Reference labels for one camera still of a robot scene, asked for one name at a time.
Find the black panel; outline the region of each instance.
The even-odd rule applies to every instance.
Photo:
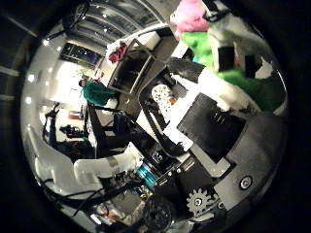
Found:
[[[245,120],[222,112],[216,101],[199,94],[178,129],[218,162],[234,145]]]

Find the pink plush toy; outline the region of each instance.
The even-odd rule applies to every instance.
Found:
[[[198,0],[181,0],[170,21],[176,25],[175,38],[179,41],[183,32],[207,31],[208,24],[203,18],[205,10]]]

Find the window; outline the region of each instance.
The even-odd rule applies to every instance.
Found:
[[[73,62],[89,69],[94,69],[101,58],[98,53],[86,48],[67,43],[59,57],[61,60]]]

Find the stuffed animal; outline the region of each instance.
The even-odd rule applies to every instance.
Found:
[[[239,86],[257,103],[262,111],[274,111],[284,102],[286,93],[281,79],[276,74],[272,73],[271,77],[263,80],[249,79],[245,77],[243,69],[237,66],[223,72],[217,72],[206,32],[184,32],[182,40],[193,51],[197,63],[206,66],[210,72],[220,79]]]
[[[207,31],[208,23],[203,18],[205,10],[198,0],[181,0],[170,21],[176,26],[175,38],[179,41],[183,32]]]

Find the fluorescent light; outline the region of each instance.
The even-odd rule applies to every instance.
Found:
[[[42,44],[46,47],[46,46],[48,46],[48,45],[50,44],[50,41],[48,41],[48,40],[43,40],[43,41],[42,41]]]
[[[28,75],[28,80],[33,83],[35,81],[35,76],[34,75]]]
[[[31,104],[31,101],[32,101],[32,99],[31,99],[30,96],[27,96],[27,97],[25,98],[26,104],[30,105],[30,104]]]
[[[101,224],[101,221],[98,219],[96,215],[91,215],[90,218],[92,218],[98,225]]]

